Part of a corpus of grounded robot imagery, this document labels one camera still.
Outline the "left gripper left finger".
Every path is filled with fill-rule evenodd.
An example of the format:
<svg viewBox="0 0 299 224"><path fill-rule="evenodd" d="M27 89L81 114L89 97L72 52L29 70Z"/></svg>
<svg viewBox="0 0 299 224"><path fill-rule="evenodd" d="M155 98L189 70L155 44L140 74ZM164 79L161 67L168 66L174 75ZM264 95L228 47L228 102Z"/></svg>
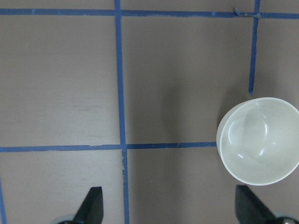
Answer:
<svg viewBox="0 0 299 224"><path fill-rule="evenodd" d="M75 224L101 224L103 221L102 187L91 187L73 218Z"/></svg>

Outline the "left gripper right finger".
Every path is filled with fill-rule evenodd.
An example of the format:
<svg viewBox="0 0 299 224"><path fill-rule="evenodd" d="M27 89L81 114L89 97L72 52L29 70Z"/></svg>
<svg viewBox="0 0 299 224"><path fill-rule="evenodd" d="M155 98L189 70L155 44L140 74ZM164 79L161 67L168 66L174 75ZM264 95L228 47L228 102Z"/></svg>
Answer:
<svg viewBox="0 0 299 224"><path fill-rule="evenodd" d="M276 219L246 185L235 187L235 215L240 224L274 224Z"/></svg>

